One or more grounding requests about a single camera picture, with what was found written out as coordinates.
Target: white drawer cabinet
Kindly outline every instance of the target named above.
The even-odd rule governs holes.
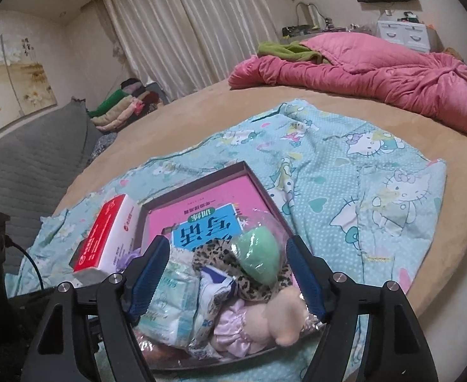
[[[421,53],[438,51],[435,30],[424,24],[380,20],[377,34],[388,42],[401,44]]]

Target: pink fabric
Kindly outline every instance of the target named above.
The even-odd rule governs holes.
[[[375,98],[467,133],[467,65],[453,56],[421,54],[362,33],[323,33],[302,44],[331,64],[252,56],[236,66],[230,86],[304,86]]]
[[[145,103],[143,103],[140,99],[137,99],[137,98],[132,99],[132,103],[134,104],[134,107],[135,107],[134,114],[138,116],[143,110]]]
[[[214,328],[221,351],[226,350],[236,357],[246,356],[252,343],[251,338],[243,331],[245,312],[244,300],[237,300],[225,308]]]

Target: drawer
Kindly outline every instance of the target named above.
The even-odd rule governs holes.
[[[405,25],[403,38],[406,46],[419,47],[424,49],[426,53],[429,53],[430,44],[428,30],[424,24]]]
[[[405,25],[379,21],[380,37],[391,43],[405,44]]]
[[[407,47],[409,49],[412,49],[412,50],[415,50],[416,52],[419,52],[419,53],[429,54],[429,49],[426,49],[424,47],[415,46],[415,45],[411,45],[411,44],[405,44],[405,47]]]

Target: curtain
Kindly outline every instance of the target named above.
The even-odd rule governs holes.
[[[106,10],[103,0],[92,0],[91,4],[94,7],[97,18],[99,18],[101,27],[113,44],[113,57],[118,58],[121,63],[125,62],[124,50],[118,41],[117,33],[115,32],[113,23],[111,22],[111,18],[108,15],[108,10]]]
[[[265,0],[103,0],[133,72],[175,99],[277,39]]]

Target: green towel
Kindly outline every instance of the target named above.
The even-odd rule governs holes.
[[[114,91],[110,97],[108,97],[104,102],[102,102],[99,107],[95,110],[89,110],[89,117],[99,117],[104,115],[108,110],[115,106],[119,101],[127,96],[127,93],[123,90]]]
[[[323,56],[308,49],[299,42],[290,44],[279,44],[274,42],[262,42],[258,46],[258,56],[276,56],[287,61],[311,61],[316,59],[317,63],[322,63]]]

